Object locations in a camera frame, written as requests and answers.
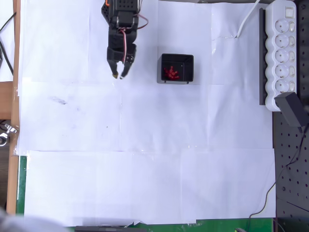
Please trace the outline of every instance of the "black box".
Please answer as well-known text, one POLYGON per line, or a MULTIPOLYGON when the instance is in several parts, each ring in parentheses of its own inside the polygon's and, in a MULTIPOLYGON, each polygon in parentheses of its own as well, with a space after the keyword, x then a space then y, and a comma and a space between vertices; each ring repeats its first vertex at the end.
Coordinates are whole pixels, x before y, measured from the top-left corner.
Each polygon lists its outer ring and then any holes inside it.
POLYGON ((188 84, 193 81, 192 55, 162 54, 158 60, 157 83, 188 84))
POLYGON ((295 92, 279 94, 275 97, 275 103, 290 127, 302 127, 309 123, 309 116, 295 92))

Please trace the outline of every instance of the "wooden table edge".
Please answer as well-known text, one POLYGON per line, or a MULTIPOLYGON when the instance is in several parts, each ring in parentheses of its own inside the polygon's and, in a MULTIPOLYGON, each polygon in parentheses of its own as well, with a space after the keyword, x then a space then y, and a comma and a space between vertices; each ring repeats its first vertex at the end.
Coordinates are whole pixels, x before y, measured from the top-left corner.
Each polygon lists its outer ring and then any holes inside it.
MULTIPOLYGON (((19 128, 19 97, 18 97, 18 64, 19 64, 19 42, 20 42, 20 0, 13 1, 13 9, 16 12, 14 19, 15 26, 15 52, 14 52, 14 73, 13 73, 13 95, 12 95, 12 114, 11 125, 19 128)), ((8 173, 8 192, 7 206, 8 214, 16 213, 17 183, 18 183, 18 162, 19 157, 16 153, 18 134, 11 135, 9 152, 9 173, 8 173)))

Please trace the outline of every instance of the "red object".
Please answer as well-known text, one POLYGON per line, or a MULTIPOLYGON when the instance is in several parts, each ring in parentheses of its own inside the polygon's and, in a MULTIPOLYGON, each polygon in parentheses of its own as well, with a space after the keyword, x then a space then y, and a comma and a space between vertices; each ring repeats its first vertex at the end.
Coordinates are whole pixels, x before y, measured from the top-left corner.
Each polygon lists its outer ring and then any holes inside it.
POLYGON ((170 80, 177 80, 179 79, 178 71, 174 71, 174 67, 171 66, 169 70, 164 68, 165 77, 168 77, 170 80))

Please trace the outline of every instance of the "black perforated board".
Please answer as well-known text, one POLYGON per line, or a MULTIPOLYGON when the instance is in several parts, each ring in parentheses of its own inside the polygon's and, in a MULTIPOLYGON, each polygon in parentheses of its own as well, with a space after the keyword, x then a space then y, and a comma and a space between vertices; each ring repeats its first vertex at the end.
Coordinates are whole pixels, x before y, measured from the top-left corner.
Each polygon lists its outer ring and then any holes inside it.
MULTIPOLYGON (((309 106, 309 0, 297 0, 297 93, 309 106)), ((273 114, 276 177, 300 145, 302 134, 280 112, 273 114)), ((309 232, 309 133, 298 161, 282 172, 276 184, 277 217, 285 231, 309 232)))

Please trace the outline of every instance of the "power strip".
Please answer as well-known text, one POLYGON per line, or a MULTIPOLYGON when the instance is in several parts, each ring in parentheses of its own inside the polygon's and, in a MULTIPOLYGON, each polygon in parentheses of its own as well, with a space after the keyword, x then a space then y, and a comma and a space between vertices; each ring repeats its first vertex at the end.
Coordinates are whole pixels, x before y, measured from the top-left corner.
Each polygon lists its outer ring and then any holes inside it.
POLYGON ((284 92, 296 92, 296 5, 289 0, 275 0, 266 8, 265 75, 267 97, 265 105, 270 111, 280 111, 275 97, 284 92))

